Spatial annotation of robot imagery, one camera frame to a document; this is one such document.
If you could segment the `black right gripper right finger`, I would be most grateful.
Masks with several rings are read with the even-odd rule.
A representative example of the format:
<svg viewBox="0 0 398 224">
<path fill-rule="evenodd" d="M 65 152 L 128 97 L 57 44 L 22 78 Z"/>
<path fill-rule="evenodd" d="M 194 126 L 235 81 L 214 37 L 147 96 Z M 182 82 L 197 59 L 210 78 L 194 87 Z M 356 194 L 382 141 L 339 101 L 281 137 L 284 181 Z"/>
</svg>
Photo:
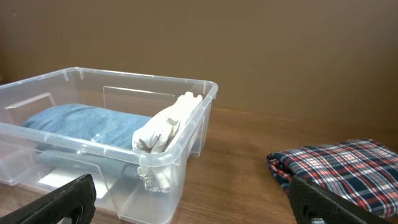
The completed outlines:
<svg viewBox="0 0 398 224">
<path fill-rule="evenodd" d="M 288 198 L 297 223 L 390 223 L 394 190 L 367 180 L 293 176 Z"/>
</svg>

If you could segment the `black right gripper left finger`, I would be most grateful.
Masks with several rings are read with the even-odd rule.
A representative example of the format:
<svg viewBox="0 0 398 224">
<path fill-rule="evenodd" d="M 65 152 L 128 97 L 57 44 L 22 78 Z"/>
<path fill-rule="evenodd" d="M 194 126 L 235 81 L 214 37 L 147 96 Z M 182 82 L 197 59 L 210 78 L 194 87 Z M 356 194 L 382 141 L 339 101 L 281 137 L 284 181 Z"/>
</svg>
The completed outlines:
<svg viewBox="0 0 398 224">
<path fill-rule="evenodd" d="M 96 190 L 84 174 L 33 202 L 1 217 L 2 224 L 90 223 L 96 211 Z"/>
</svg>

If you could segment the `plaid flannel cloth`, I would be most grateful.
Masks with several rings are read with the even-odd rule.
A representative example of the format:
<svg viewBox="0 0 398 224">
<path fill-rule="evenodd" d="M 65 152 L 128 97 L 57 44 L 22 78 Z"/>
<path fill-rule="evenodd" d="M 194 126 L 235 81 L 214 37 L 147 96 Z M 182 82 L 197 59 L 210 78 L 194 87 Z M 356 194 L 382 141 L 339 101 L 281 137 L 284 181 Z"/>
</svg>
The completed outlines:
<svg viewBox="0 0 398 224">
<path fill-rule="evenodd" d="M 397 215 L 397 153 L 373 139 L 301 146 L 266 159 L 284 192 L 297 176 L 379 217 Z"/>
</svg>

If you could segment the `white printed cloth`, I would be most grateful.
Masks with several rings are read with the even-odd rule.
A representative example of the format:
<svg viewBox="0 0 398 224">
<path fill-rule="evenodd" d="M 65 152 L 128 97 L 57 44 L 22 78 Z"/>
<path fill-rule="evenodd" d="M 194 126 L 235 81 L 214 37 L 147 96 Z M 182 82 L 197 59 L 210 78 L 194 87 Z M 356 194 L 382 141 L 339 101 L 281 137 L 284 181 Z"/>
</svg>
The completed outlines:
<svg viewBox="0 0 398 224">
<path fill-rule="evenodd" d="M 132 149 L 159 154 L 170 149 L 169 145 L 179 137 L 188 120 L 198 109 L 203 97 L 195 96 L 188 91 L 178 97 L 176 102 L 152 117 L 132 136 Z M 168 193 L 173 185 L 177 185 L 176 170 L 172 166 L 137 168 L 144 187 L 151 192 Z"/>
</svg>

